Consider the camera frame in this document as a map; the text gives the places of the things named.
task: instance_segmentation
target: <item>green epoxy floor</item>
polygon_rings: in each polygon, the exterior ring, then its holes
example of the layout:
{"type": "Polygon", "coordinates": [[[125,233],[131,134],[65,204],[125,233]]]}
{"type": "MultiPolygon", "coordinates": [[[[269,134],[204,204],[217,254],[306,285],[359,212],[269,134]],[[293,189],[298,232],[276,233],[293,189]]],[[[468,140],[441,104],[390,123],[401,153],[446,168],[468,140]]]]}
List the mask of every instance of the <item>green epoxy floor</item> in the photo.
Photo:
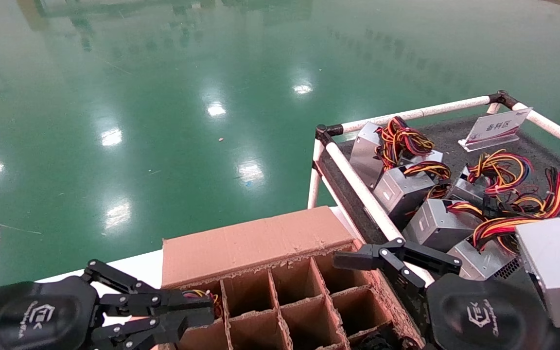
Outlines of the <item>green epoxy floor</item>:
{"type": "Polygon", "coordinates": [[[560,3],[0,0],[0,284],[305,208],[316,124],[502,88],[560,123],[560,3]]]}

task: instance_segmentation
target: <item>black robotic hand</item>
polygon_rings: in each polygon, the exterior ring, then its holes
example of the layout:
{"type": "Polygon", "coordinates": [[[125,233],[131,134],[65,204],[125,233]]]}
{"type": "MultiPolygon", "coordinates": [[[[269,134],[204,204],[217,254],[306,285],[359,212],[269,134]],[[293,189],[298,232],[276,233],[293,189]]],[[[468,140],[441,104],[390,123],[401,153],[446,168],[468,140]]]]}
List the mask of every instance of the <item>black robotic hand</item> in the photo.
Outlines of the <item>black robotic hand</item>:
{"type": "Polygon", "coordinates": [[[213,319],[209,297],[156,290],[100,261],[81,277],[0,287],[0,350],[149,350],[213,319]],[[92,282],[122,294],[99,297],[92,282]],[[103,313],[146,318],[103,327],[103,313]]]}
{"type": "Polygon", "coordinates": [[[427,319],[425,350],[560,349],[560,329],[536,297],[499,281],[462,279],[460,261],[444,253],[397,239],[367,244],[358,252],[336,252],[333,263],[336,268],[380,269],[391,283],[403,286],[403,293],[416,293],[414,300],[427,319]],[[426,287],[404,261],[443,276],[426,287]]]}

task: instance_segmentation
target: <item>cardboard compartment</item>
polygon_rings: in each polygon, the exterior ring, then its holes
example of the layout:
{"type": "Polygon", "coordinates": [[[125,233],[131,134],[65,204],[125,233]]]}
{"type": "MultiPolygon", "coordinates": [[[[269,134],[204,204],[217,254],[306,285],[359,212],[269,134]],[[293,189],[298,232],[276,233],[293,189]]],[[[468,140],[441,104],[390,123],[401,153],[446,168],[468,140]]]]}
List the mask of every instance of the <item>cardboard compartment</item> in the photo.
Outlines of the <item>cardboard compartment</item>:
{"type": "Polygon", "coordinates": [[[210,326],[189,328],[183,334],[178,350],[228,350],[224,323],[216,319],[210,326]]]}
{"type": "Polygon", "coordinates": [[[280,305],[317,297],[323,293],[323,281],[311,259],[285,264],[271,270],[280,305]]]}
{"type": "Polygon", "coordinates": [[[183,292],[185,290],[202,290],[202,292],[206,292],[210,290],[211,293],[219,295],[222,297],[222,288],[220,286],[220,281],[212,281],[209,283],[204,284],[188,284],[187,286],[179,287],[183,292]]]}
{"type": "Polygon", "coordinates": [[[351,290],[332,297],[348,337],[367,333],[390,322],[375,294],[369,289],[351,290]]]}
{"type": "Polygon", "coordinates": [[[318,256],[314,259],[323,276],[325,288],[330,291],[330,294],[369,284],[363,272],[334,268],[331,254],[318,256]]]}
{"type": "Polygon", "coordinates": [[[223,282],[230,317],[274,308],[267,270],[245,272],[223,282]]]}
{"type": "Polygon", "coordinates": [[[403,341],[401,341],[391,323],[387,323],[374,330],[369,330],[367,332],[358,332],[353,336],[349,337],[349,344],[352,348],[359,346],[362,342],[367,340],[367,337],[378,337],[384,339],[391,349],[401,349],[403,348],[403,341]]]}
{"type": "Polygon", "coordinates": [[[282,340],[276,312],[230,320],[229,328],[234,350],[289,350],[282,340]]]}
{"type": "Polygon", "coordinates": [[[289,327],[294,350],[315,350],[342,343],[323,296],[283,306],[280,310],[289,327]]]}
{"type": "Polygon", "coordinates": [[[224,307],[224,291],[222,290],[220,281],[211,281],[204,284],[194,284],[194,285],[189,284],[188,286],[180,287],[180,290],[182,290],[183,292],[186,290],[201,290],[204,293],[206,293],[207,291],[211,291],[211,293],[213,293],[214,295],[218,295],[219,301],[218,301],[218,306],[216,306],[215,317],[222,316],[222,312],[223,312],[222,310],[224,310],[225,307],[224,307]]]}

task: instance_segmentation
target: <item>wire bundle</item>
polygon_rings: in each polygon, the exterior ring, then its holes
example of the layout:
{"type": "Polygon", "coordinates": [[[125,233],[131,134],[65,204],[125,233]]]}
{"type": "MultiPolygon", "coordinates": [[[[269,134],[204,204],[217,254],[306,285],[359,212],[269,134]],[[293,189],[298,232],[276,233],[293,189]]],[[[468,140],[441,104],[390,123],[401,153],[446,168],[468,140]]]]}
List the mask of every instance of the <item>wire bundle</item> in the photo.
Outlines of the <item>wire bundle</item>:
{"type": "Polygon", "coordinates": [[[204,297],[210,297],[213,300],[213,310],[215,312],[215,317],[220,318],[224,315],[224,310],[222,310],[222,300],[217,294],[211,293],[210,290],[206,292],[199,289],[185,290],[182,292],[183,297],[200,299],[204,297]]]}
{"type": "Polygon", "coordinates": [[[384,170],[395,168],[399,163],[402,151],[415,156],[426,156],[431,153],[434,143],[414,128],[410,128],[400,117],[392,118],[387,126],[378,128],[383,146],[375,149],[375,153],[384,163],[384,170]]]}
{"type": "Polygon", "coordinates": [[[478,164],[468,170],[470,171],[469,182],[474,183],[481,175],[487,177],[489,185],[485,189],[485,193],[496,196],[522,184],[531,174],[533,167],[527,158],[499,149],[491,155],[483,153],[479,157],[478,164]],[[518,165],[519,173],[516,174],[509,170],[512,164],[518,165]]]}
{"type": "Polygon", "coordinates": [[[546,198],[542,201],[537,197],[527,195],[513,202],[524,213],[530,213],[535,217],[550,219],[560,214],[560,171],[556,168],[548,168],[545,171],[548,181],[546,198]],[[537,206],[522,206],[522,203],[531,202],[537,206]]]}
{"type": "Polygon", "coordinates": [[[472,235],[472,245],[476,250],[483,250],[487,242],[497,239],[498,243],[509,253],[517,255],[519,250],[515,239],[512,235],[515,233],[515,227],[521,224],[530,224],[531,222],[541,221],[540,218],[533,217],[497,217],[482,222],[476,227],[472,235]]]}
{"type": "Polygon", "coordinates": [[[473,204],[470,204],[469,202],[456,202],[453,203],[451,205],[449,205],[446,208],[447,211],[451,212],[451,213],[461,213],[461,212],[466,212],[469,213],[471,215],[474,215],[475,217],[478,217],[479,219],[481,219],[482,221],[486,221],[487,219],[485,219],[485,217],[483,216],[483,212],[481,211],[481,209],[477,208],[476,206],[473,206],[473,204]]]}
{"type": "Polygon", "coordinates": [[[427,192],[427,199],[444,198],[446,193],[449,192],[451,184],[437,184],[427,192]]]}
{"type": "Polygon", "coordinates": [[[451,178],[451,168],[446,166],[446,164],[437,161],[424,161],[418,164],[414,164],[407,168],[403,175],[412,176],[424,171],[439,177],[441,180],[448,180],[451,178]]]}

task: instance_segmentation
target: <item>white pipe frame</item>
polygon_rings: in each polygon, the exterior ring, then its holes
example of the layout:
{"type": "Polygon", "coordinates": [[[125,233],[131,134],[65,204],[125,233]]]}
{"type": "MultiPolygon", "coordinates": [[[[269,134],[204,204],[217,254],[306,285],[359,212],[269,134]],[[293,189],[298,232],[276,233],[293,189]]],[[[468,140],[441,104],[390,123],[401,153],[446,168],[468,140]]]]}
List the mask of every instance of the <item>white pipe frame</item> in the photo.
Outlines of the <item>white pipe frame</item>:
{"type": "MultiPolygon", "coordinates": [[[[440,114],[440,113],[447,113],[447,112],[450,112],[450,111],[457,111],[457,110],[461,110],[461,109],[472,108],[472,107],[481,106],[481,105],[489,105],[487,113],[494,114],[498,111],[501,104],[498,103],[498,102],[494,102],[493,98],[490,97],[490,96],[469,98],[467,100],[450,102],[448,104],[442,104],[442,105],[437,105],[437,106],[430,106],[430,107],[424,107],[424,108],[419,108],[419,109],[413,109],[413,110],[410,110],[410,111],[405,111],[405,112],[401,112],[401,113],[394,113],[394,114],[389,114],[389,115],[382,115],[380,117],[358,120],[358,121],[355,121],[355,122],[345,122],[345,123],[341,124],[342,133],[350,133],[352,131],[358,131],[358,130],[362,129],[365,126],[365,124],[367,124],[368,122],[371,122],[371,123],[377,124],[377,125],[384,125],[384,124],[387,124],[387,122],[389,120],[391,120],[393,117],[396,117],[396,116],[401,117],[403,120],[411,120],[411,119],[418,119],[418,118],[422,118],[422,117],[427,117],[427,116],[430,116],[430,115],[437,115],[437,114],[440,114]]],[[[527,106],[516,101],[516,104],[514,104],[513,106],[511,106],[509,108],[511,110],[518,110],[518,109],[525,109],[525,108],[527,108],[527,106]]],[[[551,120],[547,119],[546,117],[544,117],[543,115],[541,115],[540,113],[537,113],[535,111],[532,111],[529,114],[529,116],[527,117],[527,119],[529,121],[531,121],[532,123],[536,124],[538,127],[546,130],[548,133],[550,133],[551,135],[555,136],[556,138],[558,138],[560,140],[560,126],[558,124],[556,124],[555,122],[552,122],[551,120]]],[[[375,199],[375,197],[371,193],[371,190],[369,190],[369,188],[367,188],[367,186],[360,179],[360,177],[355,172],[355,170],[353,170],[351,164],[349,164],[349,161],[347,160],[345,155],[343,155],[343,153],[340,151],[340,149],[338,148],[338,145],[335,142],[329,142],[324,147],[323,143],[320,140],[315,139],[314,152],[313,152],[314,164],[316,164],[319,161],[319,159],[321,157],[321,154],[323,153],[324,149],[329,153],[330,157],[336,163],[336,165],[340,169],[341,173],[347,179],[347,181],[349,182],[349,184],[351,185],[353,190],[356,192],[356,194],[358,195],[358,198],[360,198],[360,201],[363,202],[365,208],[368,210],[369,214],[371,215],[371,217],[375,221],[375,224],[377,224],[377,226],[379,226],[379,228],[382,230],[382,232],[384,233],[386,238],[389,241],[392,241],[393,239],[397,239],[397,238],[402,238],[402,235],[399,232],[399,230],[395,227],[393,222],[390,221],[390,218],[388,217],[387,213],[384,211],[382,206],[380,206],[379,202],[375,199]]],[[[352,228],[354,228],[356,230],[356,233],[358,235],[360,235],[360,240],[362,242],[364,242],[364,238],[362,237],[360,232],[357,232],[357,228],[356,228],[355,223],[351,220],[351,218],[347,214],[347,211],[342,206],[342,203],[340,203],[336,193],[334,193],[333,190],[331,189],[331,186],[330,186],[329,182],[327,181],[327,179],[325,179],[325,177],[322,178],[321,175],[319,174],[319,172],[317,171],[317,169],[314,169],[314,168],[312,169],[312,172],[311,172],[311,183],[310,183],[310,188],[309,188],[309,192],[308,192],[308,206],[307,207],[309,209],[311,209],[311,208],[314,208],[316,206],[317,197],[318,197],[318,186],[319,186],[319,183],[320,183],[321,179],[324,181],[325,186],[329,189],[329,191],[332,194],[335,202],[341,208],[341,211],[343,212],[343,214],[347,218],[347,221],[349,221],[349,224],[352,226],[352,228]]],[[[425,281],[427,286],[429,284],[433,283],[433,281],[434,281],[433,277],[431,277],[431,274],[429,272],[427,272],[426,270],[424,270],[422,268],[419,268],[417,266],[414,266],[412,264],[407,264],[407,266],[414,273],[416,273],[416,275],[420,276],[425,281]]]]}

